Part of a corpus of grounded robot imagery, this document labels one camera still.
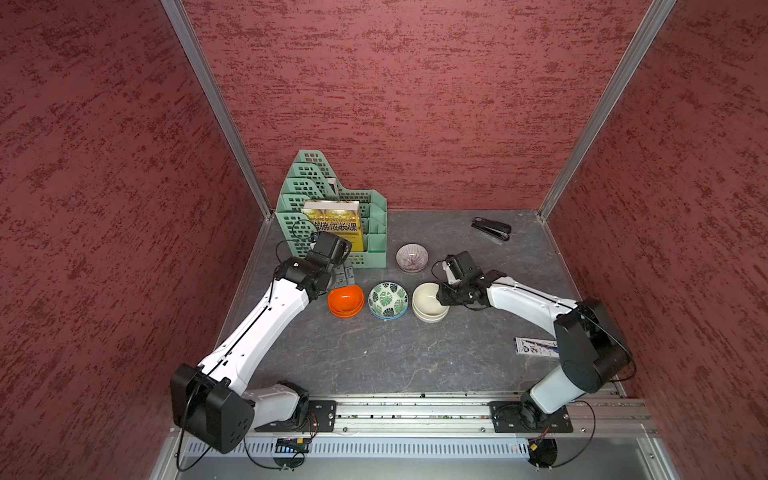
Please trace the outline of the cream bowl front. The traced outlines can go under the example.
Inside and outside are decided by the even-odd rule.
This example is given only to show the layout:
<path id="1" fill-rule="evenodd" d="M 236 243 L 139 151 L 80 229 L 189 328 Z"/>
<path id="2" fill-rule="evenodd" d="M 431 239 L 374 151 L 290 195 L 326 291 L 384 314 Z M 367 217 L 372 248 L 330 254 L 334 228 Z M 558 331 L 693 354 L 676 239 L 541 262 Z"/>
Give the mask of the cream bowl front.
<path id="1" fill-rule="evenodd" d="M 412 308 L 416 317 L 425 323 L 437 323 L 443 320 L 450 307 L 442 305 L 437 299 L 439 285 L 426 282 L 419 285 L 412 295 Z"/>

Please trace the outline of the orange bowl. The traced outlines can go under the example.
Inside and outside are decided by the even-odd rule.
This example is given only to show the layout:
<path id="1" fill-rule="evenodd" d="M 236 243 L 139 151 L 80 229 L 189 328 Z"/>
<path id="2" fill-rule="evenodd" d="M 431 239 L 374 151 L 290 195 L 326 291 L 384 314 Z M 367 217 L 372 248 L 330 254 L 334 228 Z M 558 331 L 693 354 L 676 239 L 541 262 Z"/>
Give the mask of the orange bowl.
<path id="1" fill-rule="evenodd" d="M 365 294 L 358 285 L 332 290 L 327 297 L 329 311 L 336 317 L 348 319 L 356 316 L 365 304 Z"/>

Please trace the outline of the purple striped bowl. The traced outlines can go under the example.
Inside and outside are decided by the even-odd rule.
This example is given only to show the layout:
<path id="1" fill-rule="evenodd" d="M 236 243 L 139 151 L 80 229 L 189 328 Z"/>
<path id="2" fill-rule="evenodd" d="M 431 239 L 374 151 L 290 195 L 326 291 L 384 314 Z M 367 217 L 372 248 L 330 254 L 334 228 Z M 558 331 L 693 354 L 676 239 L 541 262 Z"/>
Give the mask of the purple striped bowl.
<path id="1" fill-rule="evenodd" d="M 398 249 L 395 260 L 401 271 L 415 274 L 426 268 L 429 253 L 424 246 L 418 243 L 409 243 Z"/>

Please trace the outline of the large green leaf bowl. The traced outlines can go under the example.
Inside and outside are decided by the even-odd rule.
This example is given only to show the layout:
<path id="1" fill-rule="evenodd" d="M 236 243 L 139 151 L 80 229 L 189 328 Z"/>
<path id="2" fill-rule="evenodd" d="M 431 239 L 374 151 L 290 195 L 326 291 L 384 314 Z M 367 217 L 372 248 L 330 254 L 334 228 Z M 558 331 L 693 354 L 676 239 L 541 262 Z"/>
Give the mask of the large green leaf bowl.
<path id="1" fill-rule="evenodd" d="M 375 285 L 369 292 L 368 307 L 380 320 L 396 320 L 407 312 L 409 296 L 402 285 L 395 282 L 382 282 Z"/>

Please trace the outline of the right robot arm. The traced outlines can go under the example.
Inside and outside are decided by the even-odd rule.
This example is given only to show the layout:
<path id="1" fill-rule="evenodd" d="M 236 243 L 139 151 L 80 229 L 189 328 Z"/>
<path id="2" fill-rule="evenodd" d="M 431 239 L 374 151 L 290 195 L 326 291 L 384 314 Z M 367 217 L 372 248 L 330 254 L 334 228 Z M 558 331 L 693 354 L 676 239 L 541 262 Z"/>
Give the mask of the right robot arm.
<path id="1" fill-rule="evenodd" d="M 626 340 L 600 301 L 560 298 L 503 272 L 484 272 L 467 251 L 437 264 L 446 277 L 438 287 L 440 304 L 506 311 L 555 339 L 559 365 L 521 396 L 521 414 L 529 423 L 543 422 L 635 365 Z"/>

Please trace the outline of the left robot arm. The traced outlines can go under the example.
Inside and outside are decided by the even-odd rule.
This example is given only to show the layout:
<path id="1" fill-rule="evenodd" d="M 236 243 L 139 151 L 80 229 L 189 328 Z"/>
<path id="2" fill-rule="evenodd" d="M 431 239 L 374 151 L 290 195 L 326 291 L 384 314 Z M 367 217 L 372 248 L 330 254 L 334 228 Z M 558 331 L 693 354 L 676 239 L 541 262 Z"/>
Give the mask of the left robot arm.
<path id="1" fill-rule="evenodd" d="M 265 425 L 305 427 L 306 390 L 290 382 L 251 393 L 246 390 L 285 328 L 329 290 L 333 269 L 350 252 L 349 241 L 321 232 L 305 257 L 292 256 L 277 266 L 262 299 L 230 336 L 198 365 L 183 364 L 173 373 L 174 424 L 222 454 Z"/>

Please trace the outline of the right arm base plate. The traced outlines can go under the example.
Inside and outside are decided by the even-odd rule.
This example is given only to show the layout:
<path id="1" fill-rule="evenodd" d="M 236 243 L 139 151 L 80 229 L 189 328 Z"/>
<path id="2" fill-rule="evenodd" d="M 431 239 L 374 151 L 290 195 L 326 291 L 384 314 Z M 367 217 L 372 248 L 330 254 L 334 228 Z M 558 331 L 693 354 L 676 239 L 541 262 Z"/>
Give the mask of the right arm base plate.
<path id="1" fill-rule="evenodd" d="M 488 404 L 496 433 L 569 434 L 574 431 L 569 413 L 562 406 L 553 413 L 539 411 L 532 402 L 493 401 Z"/>

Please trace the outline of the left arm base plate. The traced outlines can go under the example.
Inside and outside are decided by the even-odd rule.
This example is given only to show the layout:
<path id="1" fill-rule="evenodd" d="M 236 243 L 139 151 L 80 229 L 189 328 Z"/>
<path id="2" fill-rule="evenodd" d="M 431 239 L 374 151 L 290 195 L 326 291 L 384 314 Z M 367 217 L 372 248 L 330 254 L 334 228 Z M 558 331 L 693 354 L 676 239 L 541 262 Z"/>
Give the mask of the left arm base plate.
<path id="1" fill-rule="evenodd" d="M 337 402 L 333 400 L 309 400 L 306 412 L 300 414 L 298 422 L 286 420 L 272 422 L 254 428 L 255 432 L 299 432 L 302 434 L 333 432 L 336 422 Z"/>

